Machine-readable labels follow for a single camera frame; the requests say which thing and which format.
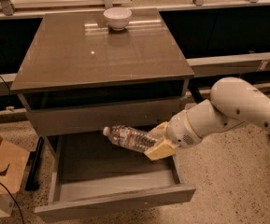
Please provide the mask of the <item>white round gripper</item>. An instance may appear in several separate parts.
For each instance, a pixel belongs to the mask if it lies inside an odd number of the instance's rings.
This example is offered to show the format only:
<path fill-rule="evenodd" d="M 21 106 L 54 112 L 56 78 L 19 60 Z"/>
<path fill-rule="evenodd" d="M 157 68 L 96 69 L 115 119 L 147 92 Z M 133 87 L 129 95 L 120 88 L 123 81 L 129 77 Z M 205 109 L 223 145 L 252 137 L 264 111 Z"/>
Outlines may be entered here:
<path fill-rule="evenodd" d="M 177 113 L 168 122 L 165 121 L 157 125 L 149 131 L 149 135 L 154 138 L 166 135 L 170 139 L 162 138 L 153 147 L 144 152 L 152 161 L 173 156 L 178 146 L 189 148 L 202 142 L 202 138 L 192 128 L 186 110 Z"/>

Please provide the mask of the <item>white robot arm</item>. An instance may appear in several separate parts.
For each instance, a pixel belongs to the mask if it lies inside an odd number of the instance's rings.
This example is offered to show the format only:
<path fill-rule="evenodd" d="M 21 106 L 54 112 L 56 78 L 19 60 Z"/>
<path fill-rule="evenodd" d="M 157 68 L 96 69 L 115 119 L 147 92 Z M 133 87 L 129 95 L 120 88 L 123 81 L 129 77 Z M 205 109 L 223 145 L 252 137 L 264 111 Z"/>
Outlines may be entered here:
<path fill-rule="evenodd" d="M 178 147 L 198 145 L 213 134 L 230 131 L 244 123 L 256 125 L 270 134 L 270 98 L 237 77 L 218 80 L 210 97 L 184 109 L 149 133 L 158 141 L 145 155 L 152 161 L 172 156 Z"/>

